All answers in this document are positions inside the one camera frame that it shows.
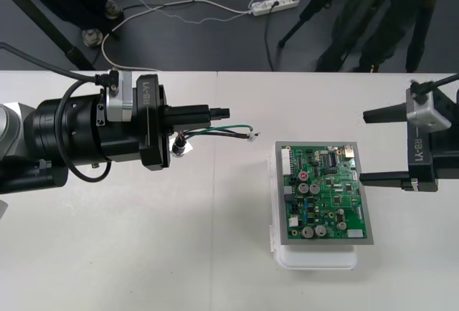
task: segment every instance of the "metal stand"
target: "metal stand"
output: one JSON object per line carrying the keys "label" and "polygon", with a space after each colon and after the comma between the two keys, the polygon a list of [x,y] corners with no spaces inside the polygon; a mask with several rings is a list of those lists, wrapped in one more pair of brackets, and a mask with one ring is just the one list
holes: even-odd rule
{"label": "metal stand", "polygon": [[38,9],[31,0],[12,0],[65,54],[79,70],[95,70],[89,60],[59,29]]}
{"label": "metal stand", "polygon": [[[278,46],[283,48],[286,42],[322,8],[330,4],[332,0],[311,0],[310,4],[300,15],[300,21],[279,41]],[[386,0],[361,0],[351,19],[344,25],[340,36],[333,38],[332,45],[322,54],[318,61],[317,72],[336,72],[341,69],[347,58],[347,54],[354,48],[357,39],[364,33],[369,22],[377,13]],[[416,30],[407,54],[407,71],[416,70],[422,53],[424,41],[432,18],[436,0],[429,0],[428,6],[421,9],[416,23]]]}

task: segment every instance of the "circuit board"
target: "circuit board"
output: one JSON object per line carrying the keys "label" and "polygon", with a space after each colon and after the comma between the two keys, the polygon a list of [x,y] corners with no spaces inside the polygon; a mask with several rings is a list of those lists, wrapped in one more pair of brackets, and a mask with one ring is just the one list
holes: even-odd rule
{"label": "circuit board", "polygon": [[281,156],[288,239],[368,238],[352,145],[283,145]]}

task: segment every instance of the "silver bracket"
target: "silver bracket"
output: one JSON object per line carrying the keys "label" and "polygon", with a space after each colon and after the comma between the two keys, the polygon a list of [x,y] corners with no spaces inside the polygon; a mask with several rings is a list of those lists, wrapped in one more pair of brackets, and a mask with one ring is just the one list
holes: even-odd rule
{"label": "silver bracket", "polygon": [[107,120],[112,123],[128,123],[132,118],[132,72],[119,72],[118,89],[105,89]]}
{"label": "silver bracket", "polygon": [[407,90],[407,120],[426,133],[439,132],[451,127],[451,122],[436,109],[433,92],[427,94],[427,101],[420,105]]}
{"label": "silver bracket", "polygon": [[413,187],[413,191],[419,191],[419,181],[417,178],[411,179],[411,186]]}

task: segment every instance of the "electrolytic capacitor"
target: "electrolytic capacitor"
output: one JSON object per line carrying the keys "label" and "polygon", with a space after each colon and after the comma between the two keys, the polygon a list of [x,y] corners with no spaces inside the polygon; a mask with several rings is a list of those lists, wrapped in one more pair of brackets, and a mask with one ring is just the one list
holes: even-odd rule
{"label": "electrolytic capacitor", "polygon": [[317,237],[323,237],[326,235],[327,229],[325,228],[324,225],[319,225],[319,226],[316,226],[316,228],[314,229],[314,232],[316,233]]}
{"label": "electrolytic capacitor", "polygon": [[301,236],[304,238],[312,238],[314,236],[314,230],[312,227],[307,226],[301,230]]}
{"label": "electrolytic capacitor", "polygon": [[302,194],[309,192],[309,186],[306,183],[300,183],[298,186],[298,191]]}
{"label": "electrolytic capacitor", "polygon": [[321,187],[319,187],[318,184],[313,183],[309,186],[309,191],[311,194],[316,195],[321,191]]}

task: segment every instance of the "power strip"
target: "power strip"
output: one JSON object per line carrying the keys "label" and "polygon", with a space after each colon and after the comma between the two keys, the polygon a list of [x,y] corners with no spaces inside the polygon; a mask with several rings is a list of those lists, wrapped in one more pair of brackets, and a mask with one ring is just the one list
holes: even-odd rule
{"label": "power strip", "polygon": [[278,1],[279,5],[274,6],[271,12],[278,12],[281,10],[296,8],[300,0],[269,0],[269,1],[259,1],[252,4],[252,13],[255,16],[265,15],[270,12],[273,4]]}

